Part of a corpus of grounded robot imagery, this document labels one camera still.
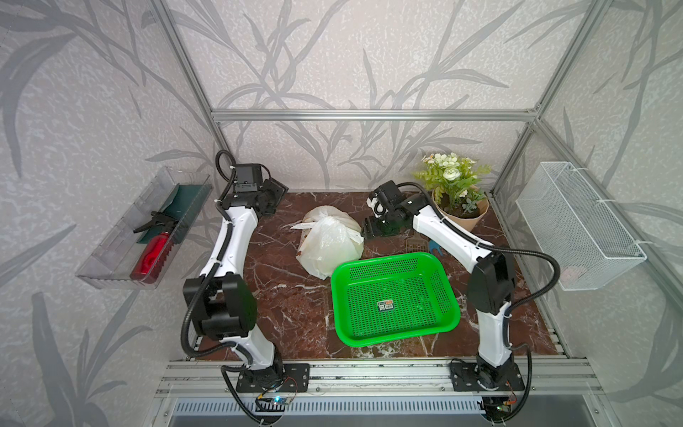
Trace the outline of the white printed plastic bag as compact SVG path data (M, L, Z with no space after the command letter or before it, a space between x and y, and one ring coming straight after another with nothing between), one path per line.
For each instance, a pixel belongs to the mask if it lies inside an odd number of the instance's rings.
M309 275L327 279L340 265L364 252L361 226L334 206L318 206L291 227L302 233L296 259Z

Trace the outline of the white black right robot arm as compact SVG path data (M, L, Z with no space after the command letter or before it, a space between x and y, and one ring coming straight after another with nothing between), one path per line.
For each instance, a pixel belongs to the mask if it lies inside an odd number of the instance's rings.
M494 251L490 243L446 218L423 195L388 197L377 190L366 202L373 213L363 223L365 238L389 237L411 229L436 242L469 272L467 300L478 315L480 382L501 381L514 365L507 326L515 289L510 255Z

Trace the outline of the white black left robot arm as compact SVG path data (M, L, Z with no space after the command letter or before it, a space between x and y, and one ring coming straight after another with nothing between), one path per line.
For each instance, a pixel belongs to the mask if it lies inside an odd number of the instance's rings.
M247 250L258 221L272 216L287 187L272 178L261 184L236 184L215 201L222 227L207 265L183 285L187 311L181 324L181 348L191 358L229 349L251 377L279 381L285 374L277 347L257 326L257 302L244 278Z

